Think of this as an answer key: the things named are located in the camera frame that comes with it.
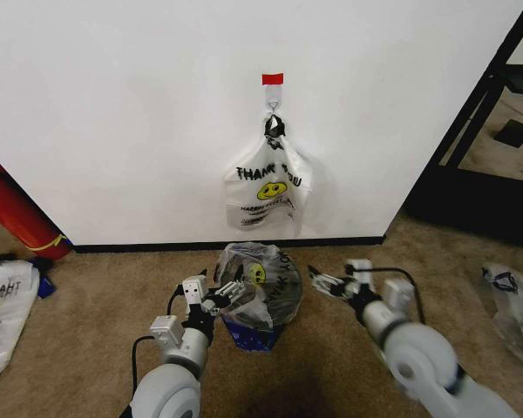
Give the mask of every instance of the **fire extinguisher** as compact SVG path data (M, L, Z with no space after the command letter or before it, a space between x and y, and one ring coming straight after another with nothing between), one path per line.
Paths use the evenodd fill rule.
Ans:
M0 223L39 257L57 260L71 246L0 165Z

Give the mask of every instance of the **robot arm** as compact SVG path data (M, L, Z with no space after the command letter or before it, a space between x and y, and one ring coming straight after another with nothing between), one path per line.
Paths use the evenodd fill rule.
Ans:
M241 280L219 289L207 289L200 274L182 282L187 301L187 319L158 316L150 326L165 364L146 374L130 403L133 418L197 418L200 416L201 373L207 362L207 348L214 337L214 320L220 310L246 291Z
M375 293L368 260L348 260L346 278L309 268L313 286L345 300L380 349L384 362L406 393L437 418L517 417L497 394L480 386L458 365L449 341L424 324L410 322L414 294L405 280L386 280L384 297Z

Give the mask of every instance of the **white plastic bag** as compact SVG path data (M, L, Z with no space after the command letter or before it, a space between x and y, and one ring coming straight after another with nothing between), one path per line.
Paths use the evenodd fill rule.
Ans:
M298 234L312 190L312 169L286 139L281 119L271 115L261 146L235 165L225 187L229 225L249 230L290 219Z
M523 361L523 274L500 264L482 266L484 279L492 284L498 312L494 322L509 349Z
M302 278L290 257L277 246L229 244L219 256L215 283L226 285L239 266L244 269L247 291L225 309L223 319L261 330L289 323L302 300Z
M0 262L0 373L8 365L24 329L38 283L39 272L31 263Z

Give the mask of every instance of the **baseboard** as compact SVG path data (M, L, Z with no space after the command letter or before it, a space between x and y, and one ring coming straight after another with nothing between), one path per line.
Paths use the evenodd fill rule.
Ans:
M275 239L269 241L255 241L262 244L274 244L285 248L292 246L376 246L384 242L383 237L356 237L356 238L318 238L318 239ZM158 251L197 251L222 250L236 241L215 242L176 242L164 244L116 244L116 245L83 245L73 246L76 253L140 253Z

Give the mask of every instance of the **carpet floor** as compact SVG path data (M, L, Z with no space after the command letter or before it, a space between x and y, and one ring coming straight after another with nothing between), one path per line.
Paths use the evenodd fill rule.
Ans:
M523 272L523 247L431 226L403 215L381 246L290 248L304 279L295 319L270 354L234 346L217 321L202 378L202 414L218 417L420 417L396 389L352 310L316 292L307 265L342 273L348 258L399 266L419 284L428 323L455 347L477 381L523 416L523 364L493 324L480 266L495 261ZM31 254L0 226L0 253ZM217 251L76 254L51 270L58 290L36 300L10 365L0 378L0 417L115 417L131 395L130 349L163 314L175 285ZM382 283L388 275L376 276ZM173 311L182 317L184 301ZM138 352L139 375L160 364L154 343Z

